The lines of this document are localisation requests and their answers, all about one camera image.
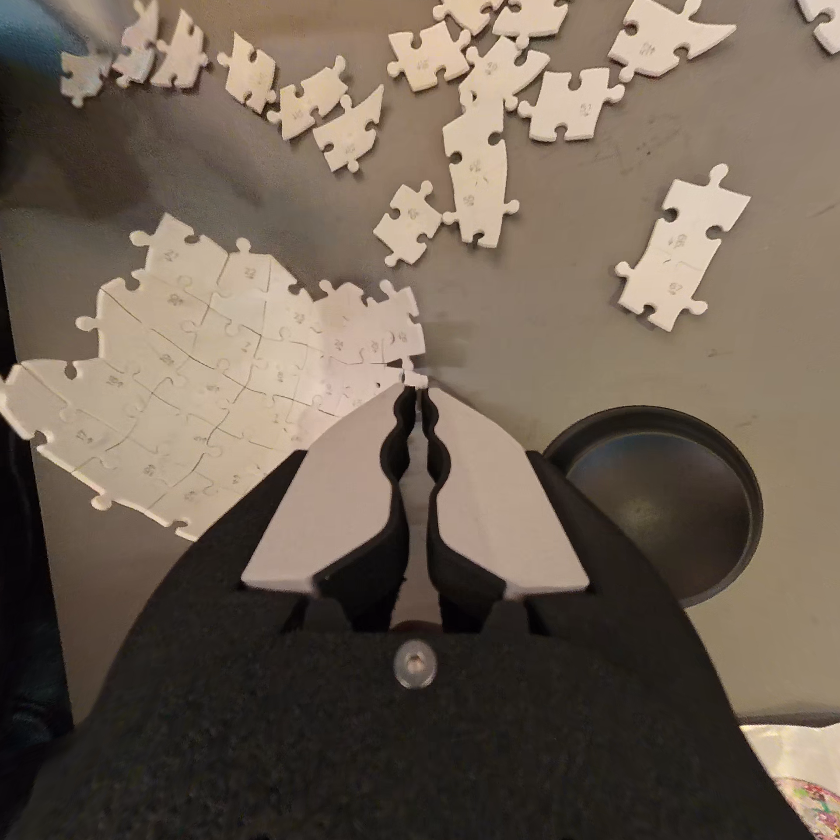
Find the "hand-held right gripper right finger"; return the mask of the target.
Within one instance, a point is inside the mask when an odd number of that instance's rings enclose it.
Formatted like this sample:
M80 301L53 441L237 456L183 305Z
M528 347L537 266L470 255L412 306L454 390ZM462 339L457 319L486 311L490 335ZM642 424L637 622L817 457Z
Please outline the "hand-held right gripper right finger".
M444 629L477 633L499 602L584 592L590 578L529 453L441 387L421 406L434 481L427 570Z

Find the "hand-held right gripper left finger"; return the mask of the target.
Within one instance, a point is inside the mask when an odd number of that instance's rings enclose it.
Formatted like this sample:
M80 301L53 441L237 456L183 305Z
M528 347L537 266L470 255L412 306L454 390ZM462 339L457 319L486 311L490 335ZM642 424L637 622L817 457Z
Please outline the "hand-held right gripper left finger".
M392 385L307 449L241 574L251 589L330 599L356 628L387 626L409 529L400 479L417 389Z

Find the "partly built puzzle ball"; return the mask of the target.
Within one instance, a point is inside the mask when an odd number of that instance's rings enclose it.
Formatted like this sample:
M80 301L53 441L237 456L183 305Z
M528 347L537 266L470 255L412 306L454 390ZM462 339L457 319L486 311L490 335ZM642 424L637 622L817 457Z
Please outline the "partly built puzzle ball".
M425 352L410 288L309 291L246 238L227 251L164 213L135 230L144 264L103 284L87 360L26 360L2 379L2 417L93 492L196 541L297 449L403 384Z

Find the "pile white puzzle pieces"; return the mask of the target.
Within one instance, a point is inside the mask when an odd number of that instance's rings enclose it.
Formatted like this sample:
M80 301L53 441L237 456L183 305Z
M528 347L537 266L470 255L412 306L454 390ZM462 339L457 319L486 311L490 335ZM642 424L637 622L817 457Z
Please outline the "pile white puzzle pieces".
M468 245L495 248L506 217L510 121L528 149L515 164L533 178L548 243L560 245L566 218L590 193L604 205L622 179L641 172L667 142L717 162L749 165L749 189L770 190L778 175L797 187L814 181L838 208L838 2L436 2L435 25L389 35L387 71L414 92L438 75L458 83L458 117L442 128L454 206L433 210L403 185L375 235L393 266L415 260L441 224Z

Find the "joined white puzzle strip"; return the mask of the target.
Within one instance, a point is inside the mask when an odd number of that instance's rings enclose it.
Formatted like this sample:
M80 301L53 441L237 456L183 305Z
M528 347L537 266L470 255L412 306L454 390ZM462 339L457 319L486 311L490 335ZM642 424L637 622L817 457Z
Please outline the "joined white puzzle strip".
M707 303L695 299L695 293L721 245L708 230L730 231L751 199L721 185L728 172L719 163L710 169L706 184L672 182L661 207L674 217L656 221L635 266L625 261L615 266L624 282L617 299L621 308L637 316L652 308L647 320L667 332L682 312L699 316L707 311Z

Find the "printed puzzle instruction leaflet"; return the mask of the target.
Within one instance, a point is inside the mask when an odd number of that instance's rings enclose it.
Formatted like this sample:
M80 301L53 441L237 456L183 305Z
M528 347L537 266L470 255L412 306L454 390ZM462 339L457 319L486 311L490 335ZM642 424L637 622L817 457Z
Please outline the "printed puzzle instruction leaflet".
M742 733L791 808L817 839L839 838L839 724L745 725Z

